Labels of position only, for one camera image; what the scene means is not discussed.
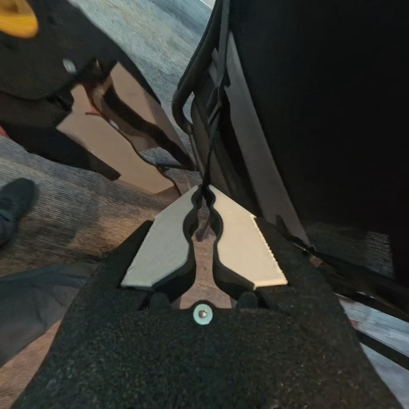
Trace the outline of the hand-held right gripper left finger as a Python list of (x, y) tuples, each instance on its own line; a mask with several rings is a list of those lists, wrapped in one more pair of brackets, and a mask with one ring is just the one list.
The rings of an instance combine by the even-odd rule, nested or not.
[(192, 236), (198, 228), (199, 187), (156, 215), (121, 282), (122, 288), (179, 299), (196, 278)]

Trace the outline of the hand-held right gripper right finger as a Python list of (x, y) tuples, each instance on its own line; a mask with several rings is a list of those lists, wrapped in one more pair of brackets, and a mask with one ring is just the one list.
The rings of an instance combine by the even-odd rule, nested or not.
[(230, 298), (288, 285), (256, 216), (212, 185), (207, 186), (213, 248), (213, 278)]

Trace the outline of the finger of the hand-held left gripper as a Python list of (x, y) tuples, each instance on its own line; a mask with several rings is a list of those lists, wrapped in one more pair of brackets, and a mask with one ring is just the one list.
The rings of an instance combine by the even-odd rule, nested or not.
[(122, 64), (104, 82), (104, 115), (147, 161), (193, 169), (193, 161), (166, 112)]
[(142, 132), (124, 136), (115, 122), (94, 109), (83, 85), (75, 86), (71, 94), (72, 113), (58, 130), (117, 171), (120, 176), (115, 183), (149, 195), (180, 194), (174, 182), (140, 156), (140, 152), (158, 147), (151, 137)]

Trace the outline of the black office chair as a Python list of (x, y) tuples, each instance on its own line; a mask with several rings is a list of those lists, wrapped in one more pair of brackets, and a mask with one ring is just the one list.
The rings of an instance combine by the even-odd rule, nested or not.
[(408, 322), (408, 1), (215, 1), (173, 96), (212, 183)]

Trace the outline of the person's left shoe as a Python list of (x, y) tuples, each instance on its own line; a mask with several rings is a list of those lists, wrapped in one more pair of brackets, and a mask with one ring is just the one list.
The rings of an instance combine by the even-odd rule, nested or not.
[(2, 222), (17, 223), (32, 209), (37, 199), (37, 186), (29, 179), (19, 178), (0, 190), (0, 217)]

